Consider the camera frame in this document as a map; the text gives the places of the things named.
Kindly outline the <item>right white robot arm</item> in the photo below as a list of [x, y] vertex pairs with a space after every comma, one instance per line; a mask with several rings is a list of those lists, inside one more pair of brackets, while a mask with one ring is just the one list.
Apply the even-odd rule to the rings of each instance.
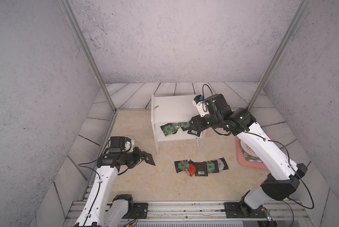
[[228, 135], [233, 134], [247, 144], [270, 171], [264, 182], [247, 192], [238, 204], [239, 212], [250, 217], [254, 211], [270, 200], [281, 201], [293, 194], [307, 172], [304, 164], [292, 161], [278, 147], [278, 142], [270, 140], [256, 119], [246, 109], [232, 111], [214, 110], [205, 115], [197, 115], [189, 121], [191, 129], [202, 132], [208, 128], [222, 128]]

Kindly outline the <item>green tea bag top shelf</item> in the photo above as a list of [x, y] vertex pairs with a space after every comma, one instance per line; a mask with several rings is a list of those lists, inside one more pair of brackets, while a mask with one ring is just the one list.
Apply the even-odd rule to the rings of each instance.
[[190, 171], [190, 164], [187, 159], [175, 161], [174, 164], [175, 164], [176, 173], [179, 173], [182, 171]]

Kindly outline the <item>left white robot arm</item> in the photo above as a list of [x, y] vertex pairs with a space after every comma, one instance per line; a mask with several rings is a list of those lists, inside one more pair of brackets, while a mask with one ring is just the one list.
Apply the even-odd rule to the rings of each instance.
[[117, 196], [106, 211], [109, 195], [117, 176], [141, 163], [141, 151], [134, 147], [130, 137], [110, 137], [107, 147], [99, 156], [96, 169], [88, 163], [80, 164], [95, 173], [93, 186], [86, 204], [76, 220], [75, 227], [116, 227], [133, 206], [131, 195]]

